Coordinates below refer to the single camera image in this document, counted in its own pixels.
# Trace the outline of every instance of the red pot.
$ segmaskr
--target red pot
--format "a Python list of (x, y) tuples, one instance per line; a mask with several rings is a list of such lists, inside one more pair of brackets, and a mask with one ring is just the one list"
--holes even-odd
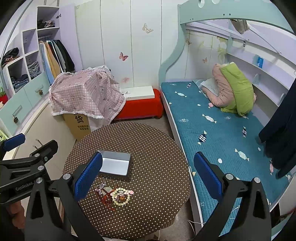
[(3, 104), (5, 104), (8, 101), (7, 95), (3, 95), (0, 97), (0, 102), (2, 101)]

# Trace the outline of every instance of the pink pillow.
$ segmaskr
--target pink pillow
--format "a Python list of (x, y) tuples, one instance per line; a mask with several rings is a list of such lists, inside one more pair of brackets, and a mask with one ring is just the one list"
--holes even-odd
[(215, 64), (213, 68), (213, 76), (219, 89), (219, 95), (214, 95), (206, 87), (202, 87), (203, 92), (207, 95), (209, 100), (217, 107), (225, 107), (234, 99), (233, 91), (220, 71), (220, 64)]

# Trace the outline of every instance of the blue mattress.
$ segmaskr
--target blue mattress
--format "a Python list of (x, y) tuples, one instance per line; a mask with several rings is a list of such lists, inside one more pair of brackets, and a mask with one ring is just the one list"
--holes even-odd
[[(196, 172), (193, 164), (194, 154), (201, 151), (209, 162), (218, 165), (224, 173), (232, 173), (235, 177), (247, 181), (259, 177), (270, 204), (282, 194), (288, 186), (288, 178), (276, 179), (276, 169), (271, 173), (270, 158), (264, 155), (263, 146), (255, 140), (263, 126), (252, 112), (243, 118), (238, 114), (222, 112), (217, 107), (208, 108), (209, 99), (199, 92), (194, 82), (164, 82), (161, 89), (167, 102), (171, 103), (170, 110), (193, 173)], [(247, 132), (245, 137), (242, 132), (244, 127)], [(199, 140), (201, 134), (205, 135), (205, 142)], [(197, 172), (193, 180), (203, 221), (206, 222), (217, 201), (210, 197)], [(241, 199), (236, 200), (234, 208), (239, 206), (240, 201)], [(221, 234), (230, 230), (236, 214), (237, 209), (230, 214)]]

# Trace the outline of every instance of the red stool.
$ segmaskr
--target red stool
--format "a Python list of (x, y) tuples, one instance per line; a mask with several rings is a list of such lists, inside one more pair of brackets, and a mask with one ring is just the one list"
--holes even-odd
[(155, 97), (153, 99), (127, 100), (126, 104), (114, 118), (114, 120), (136, 119), (145, 117), (161, 118), (163, 115), (163, 105), (160, 93), (153, 89)]

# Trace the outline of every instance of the brown polka dot tablecloth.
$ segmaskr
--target brown polka dot tablecloth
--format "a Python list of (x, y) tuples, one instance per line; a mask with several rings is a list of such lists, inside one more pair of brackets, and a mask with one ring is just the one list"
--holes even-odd
[[(166, 228), (190, 194), (188, 164), (177, 144), (164, 132), (145, 124), (118, 122), (103, 126), (83, 138), (67, 158), (63, 173), (72, 173), (97, 150), (131, 153), (130, 182), (96, 177), (85, 199), (85, 215), (98, 232), (109, 238), (135, 240)], [(106, 207), (95, 187), (133, 190), (124, 206)]]

